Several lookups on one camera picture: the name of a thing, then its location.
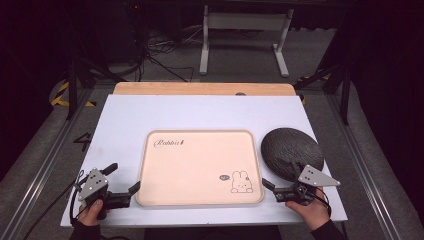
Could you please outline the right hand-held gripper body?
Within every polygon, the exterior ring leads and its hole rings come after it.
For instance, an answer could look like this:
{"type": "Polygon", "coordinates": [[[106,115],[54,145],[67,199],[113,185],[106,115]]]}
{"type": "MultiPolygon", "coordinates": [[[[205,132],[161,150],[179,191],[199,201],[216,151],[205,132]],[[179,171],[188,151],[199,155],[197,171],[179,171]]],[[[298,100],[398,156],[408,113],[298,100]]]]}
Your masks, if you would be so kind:
{"type": "Polygon", "coordinates": [[[317,199],[316,190],[318,187],[341,185],[338,180],[311,165],[302,165],[301,169],[302,172],[300,176],[294,179],[290,187],[275,189],[273,194],[277,202],[294,201],[303,206],[307,206],[313,200],[317,199]]]}

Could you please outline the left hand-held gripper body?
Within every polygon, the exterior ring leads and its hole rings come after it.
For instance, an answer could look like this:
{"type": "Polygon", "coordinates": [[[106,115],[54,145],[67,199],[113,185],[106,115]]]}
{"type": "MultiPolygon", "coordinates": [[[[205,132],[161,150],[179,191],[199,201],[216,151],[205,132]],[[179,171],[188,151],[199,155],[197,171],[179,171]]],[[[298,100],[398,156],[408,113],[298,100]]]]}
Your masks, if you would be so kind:
{"type": "Polygon", "coordinates": [[[78,193],[78,201],[83,207],[91,207],[97,200],[103,200],[103,207],[106,210],[117,208],[128,208],[131,197],[126,193],[112,193],[108,190],[109,181],[101,170],[93,168],[89,174],[79,182],[82,189],[78,193]]]}

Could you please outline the dark round textured plate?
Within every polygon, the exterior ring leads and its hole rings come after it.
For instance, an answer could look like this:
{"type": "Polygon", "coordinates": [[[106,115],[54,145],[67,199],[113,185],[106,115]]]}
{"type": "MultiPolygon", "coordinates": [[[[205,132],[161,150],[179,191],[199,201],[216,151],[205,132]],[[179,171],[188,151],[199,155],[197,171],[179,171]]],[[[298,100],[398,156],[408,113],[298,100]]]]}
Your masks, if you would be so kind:
{"type": "Polygon", "coordinates": [[[293,163],[310,165],[318,170],[324,166],[318,143],[293,128],[277,128],[267,133],[261,142],[261,156],[272,173],[291,182],[295,180],[293,163]]]}

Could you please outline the person's left hand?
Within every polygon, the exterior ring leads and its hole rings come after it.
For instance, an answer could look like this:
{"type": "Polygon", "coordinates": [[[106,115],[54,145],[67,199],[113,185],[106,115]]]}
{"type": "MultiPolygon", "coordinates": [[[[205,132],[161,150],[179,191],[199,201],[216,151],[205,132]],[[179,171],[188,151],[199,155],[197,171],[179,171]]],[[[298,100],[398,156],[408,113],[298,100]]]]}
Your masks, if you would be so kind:
{"type": "Polygon", "coordinates": [[[78,221],[85,226],[96,226],[99,224],[97,219],[99,213],[103,208],[103,200],[97,199],[90,208],[83,209],[80,215],[78,216],[78,221]]]}

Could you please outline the person's right hand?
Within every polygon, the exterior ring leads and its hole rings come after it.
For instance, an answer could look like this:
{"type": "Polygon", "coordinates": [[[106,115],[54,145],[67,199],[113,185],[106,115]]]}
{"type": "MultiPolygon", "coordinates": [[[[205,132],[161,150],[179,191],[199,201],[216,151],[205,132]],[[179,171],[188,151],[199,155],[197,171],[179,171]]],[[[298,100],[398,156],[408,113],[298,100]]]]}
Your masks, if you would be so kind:
{"type": "Polygon", "coordinates": [[[330,220],[326,205],[318,199],[307,206],[294,201],[286,202],[285,206],[298,213],[311,231],[317,230],[330,220]]]}

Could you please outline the pink tray with rabbit print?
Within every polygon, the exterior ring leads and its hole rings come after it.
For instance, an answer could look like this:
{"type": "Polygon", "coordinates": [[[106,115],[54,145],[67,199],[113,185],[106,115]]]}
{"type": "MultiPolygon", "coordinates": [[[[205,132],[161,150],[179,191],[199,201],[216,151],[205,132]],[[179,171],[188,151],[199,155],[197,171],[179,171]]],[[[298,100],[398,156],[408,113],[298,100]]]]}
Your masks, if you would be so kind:
{"type": "Polygon", "coordinates": [[[142,206],[255,204],[263,187],[246,130],[156,130],[148,134],[137,201],[142,206]]]}

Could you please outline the black tripod stand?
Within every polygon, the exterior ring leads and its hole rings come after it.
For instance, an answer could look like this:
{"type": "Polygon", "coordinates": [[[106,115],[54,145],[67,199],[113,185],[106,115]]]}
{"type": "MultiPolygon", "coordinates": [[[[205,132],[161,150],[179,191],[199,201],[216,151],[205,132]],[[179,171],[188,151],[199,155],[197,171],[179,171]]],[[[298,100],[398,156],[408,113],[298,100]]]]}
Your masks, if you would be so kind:
{"type": "Polygon", "coordinates": [[[98,64],[82,57],[79,53],[71,54],[71,62],[68,67],[68,89],[69,89],[69,109],[67,120],[71,120],[76,114],[80,104],[78,103],[77,81],[80,81],[84,88],[92,88],[95,84],[91,69],[96,70],[100,74],[106,76],[115,82],[125,82],[125,79],[110,72],[106,68],[100,67],[98,64]]]}
{"type": "Polygon", "coordinates": [[[309,77],[301,77],[295,84],[294,89],[300,90],[309,84],[327,77],[322,91],[327,95],[334,95],[338,88],[341,88],[341,99],[339,114],[342,122],[348,125],[348,104],[351,86],[351,76],[349,73],[349,61],[342,60],[340,63],[331,65],[322,70],[317,70],[309,77]]]}

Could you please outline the yellow black floor tape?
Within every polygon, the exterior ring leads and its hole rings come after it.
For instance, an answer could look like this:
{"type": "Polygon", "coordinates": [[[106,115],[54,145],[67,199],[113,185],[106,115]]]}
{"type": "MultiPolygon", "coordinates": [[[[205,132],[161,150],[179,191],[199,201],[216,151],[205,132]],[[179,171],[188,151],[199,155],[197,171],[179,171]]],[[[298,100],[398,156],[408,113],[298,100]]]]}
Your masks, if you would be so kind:
{"type": "Polygon", "coordinates": [[[51,101],[52,106],[56,106],[56,105],[66,106],[66,107],[70,106],[70,102],[68,100],[63,100],[64,93],[68,89],[68,87],[69,87],[69,82],[67,80],[64,80],[61,83],[56,95],[53,97],[51,101]]]}

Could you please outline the wooden board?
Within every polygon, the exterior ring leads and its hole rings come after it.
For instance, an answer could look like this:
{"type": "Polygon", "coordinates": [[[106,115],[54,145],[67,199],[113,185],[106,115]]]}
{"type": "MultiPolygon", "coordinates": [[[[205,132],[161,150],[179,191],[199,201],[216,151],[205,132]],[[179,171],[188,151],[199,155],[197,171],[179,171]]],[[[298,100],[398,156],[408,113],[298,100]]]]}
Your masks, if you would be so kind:
{"type": "Polygon", "coordinates": [[[114,95],[237,95],[295,96],[294,87],[281,83],[121,82],[114,95]]]}

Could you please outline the white metal stand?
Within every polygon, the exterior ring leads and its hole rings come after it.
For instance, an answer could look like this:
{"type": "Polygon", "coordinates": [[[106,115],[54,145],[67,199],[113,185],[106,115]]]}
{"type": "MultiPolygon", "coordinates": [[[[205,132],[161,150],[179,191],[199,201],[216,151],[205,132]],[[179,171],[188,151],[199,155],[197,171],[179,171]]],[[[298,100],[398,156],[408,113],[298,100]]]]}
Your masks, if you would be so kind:
{"type": "Polygon", "coordinates": [[[279,31],[278,43],[272,45],[272,50],[282,77],[289,76],[282,49],[289,31],[294,10],[289,9],[283,14],[256,14],[256,13],[217,13],[212,12],[208,5],[203,11],[203,44],[200,57],[199,74],[208,73],[209,60],[209,30],[257,30],[279,31]]]}

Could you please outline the aluminium rail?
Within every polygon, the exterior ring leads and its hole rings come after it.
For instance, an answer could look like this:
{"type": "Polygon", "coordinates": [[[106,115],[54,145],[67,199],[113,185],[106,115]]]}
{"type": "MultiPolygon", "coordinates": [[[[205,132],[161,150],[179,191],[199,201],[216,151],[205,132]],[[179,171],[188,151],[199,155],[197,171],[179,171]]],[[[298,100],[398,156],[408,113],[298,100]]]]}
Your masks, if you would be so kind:
{"type": "Polygon", "coordinates": [[[348,125],[345,124],[339,113],[339,105],[337,99],[332,95],[326,95],[329,108],[336,119],[339,128],[341,129],[344,139],[347,141],[349,150],[353,156],[353,165],[360,178],[360,181],[365,189],[366,195],[372,209],[377,217],[377,220],[382,228],[386,240],[402,240],[397,227],[395,226],[392,217],[387,209],[387,206],[382,198],[380,190],[377,188],[375,181],[366,165],[365,158],[363,157],[359,145],[354,138],[352,131],[348,125]]]}
{"type": "Polygon", "coordinates": [[[18,160],[0,182],[0,240],[15,240],[57,163],[92,89],[77,97],[77,109],[67,120],[68,109],[55,107],[18,160]]]}

